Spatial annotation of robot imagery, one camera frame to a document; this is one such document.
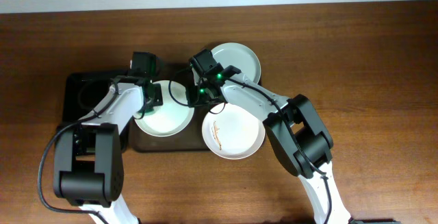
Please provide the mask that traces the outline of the white plate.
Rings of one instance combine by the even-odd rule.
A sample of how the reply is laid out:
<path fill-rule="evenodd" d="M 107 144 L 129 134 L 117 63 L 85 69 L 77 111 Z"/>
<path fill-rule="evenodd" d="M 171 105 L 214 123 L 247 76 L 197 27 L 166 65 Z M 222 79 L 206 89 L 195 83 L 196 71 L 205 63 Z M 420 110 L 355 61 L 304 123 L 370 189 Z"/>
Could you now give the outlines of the white plate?
<path fill-rule="evenodd" d="M 266 136 L 259 119 L 231 104 L 219 104 L 208 111 L 201 131 L 210 151 L 229 160 L 240 160 L 254 154 Z"/>
<path fill-rule="evenodd" d="M 163 105 L 153 108 L 141 118 L 141 112 L 136 113 L 134 121 L 145 133 L 156 137 L 173 136 L 188 126 L 194 116 L 194 108 L 179 105 L 168 91 L 168 80 L 155 82 L 162 89 Z"/>

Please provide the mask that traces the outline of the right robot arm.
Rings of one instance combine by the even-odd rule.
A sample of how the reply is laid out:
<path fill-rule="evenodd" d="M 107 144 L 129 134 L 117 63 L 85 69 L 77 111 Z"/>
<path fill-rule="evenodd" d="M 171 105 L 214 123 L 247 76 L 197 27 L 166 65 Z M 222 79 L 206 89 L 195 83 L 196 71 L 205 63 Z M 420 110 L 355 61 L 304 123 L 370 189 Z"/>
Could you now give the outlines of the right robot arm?
<path fill-rule="evenodd" d="M 191 65 L 190 70 L 198 91 L 188 97 L 191 104 L 233 104 L 263 123 L 277 160 L 301 181 L 316 223 L 353 223 L 333 176 L 333 139 L 306 96 L 275 94 L 234 66 L 215 64 L 204 70 Z"/>

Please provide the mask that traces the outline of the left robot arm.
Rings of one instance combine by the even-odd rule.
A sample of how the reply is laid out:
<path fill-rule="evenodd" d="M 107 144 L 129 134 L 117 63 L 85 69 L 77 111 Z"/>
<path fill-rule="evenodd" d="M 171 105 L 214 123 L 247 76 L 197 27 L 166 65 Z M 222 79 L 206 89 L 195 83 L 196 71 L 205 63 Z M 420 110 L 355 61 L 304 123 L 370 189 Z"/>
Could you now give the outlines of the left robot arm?
<path fill-rule="evenodd" d="M 96 223 L 139 223 L 121 195 L 120 133 L 136 113 L 144 116 L 162 105 L 162 90 L 152 82 L 158 66 L 154 55 L 132 59 L 95 108 L 54 136 L 53 191 L 73 213 L 89 214 Z"/>

